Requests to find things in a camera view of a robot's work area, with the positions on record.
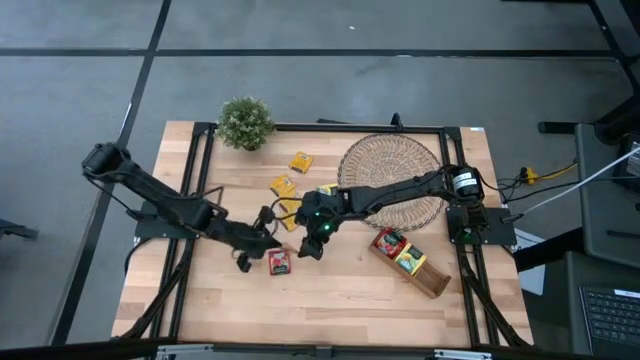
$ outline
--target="wicker plate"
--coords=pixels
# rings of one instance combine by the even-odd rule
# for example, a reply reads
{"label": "wicker plate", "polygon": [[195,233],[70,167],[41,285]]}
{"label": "wicker plate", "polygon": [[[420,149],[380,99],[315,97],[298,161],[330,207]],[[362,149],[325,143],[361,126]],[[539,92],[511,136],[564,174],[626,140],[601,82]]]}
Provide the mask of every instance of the wicker plate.
{"label": "wicker plate", "polygon": [[[379,187],[439,168],[436,157],[419,142],[403,135],[374,134],[360,139],[344,155],[338,185]],[[364,222],[377,229],[416,230],[436,217],[442,203],[433,197],[415,199],[388,206]]]}

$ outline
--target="wooden box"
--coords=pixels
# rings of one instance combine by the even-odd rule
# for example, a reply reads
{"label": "wooden box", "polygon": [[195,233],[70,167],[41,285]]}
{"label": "wooden box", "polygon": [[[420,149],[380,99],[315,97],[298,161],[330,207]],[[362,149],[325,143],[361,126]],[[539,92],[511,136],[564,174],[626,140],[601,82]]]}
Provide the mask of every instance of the wooden box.
{"label": "wooden box", "polygon": [[393,259],[388,258],[385,254],[383,254],[376,247],[376,241],[380,235],[376,236],[375,239],[369,245],[369,251],[371,251],[378,259],[382,260],[389,267],[391,267],[395,272],[400,274],[403,278],[407,279],[413,286],[418,288],[423,293],[427,294],[430,298],[437,298],[442,294],[444,289],[449,284],[451,280],[451,276],[443,273],[438,270],[433,264],[429,262],[429,256],[427,255],[427,260],[422,264],[422,267],[416,272],[414,276],[411,276],[407,271],[405,271],[400,265],[398,265]]}

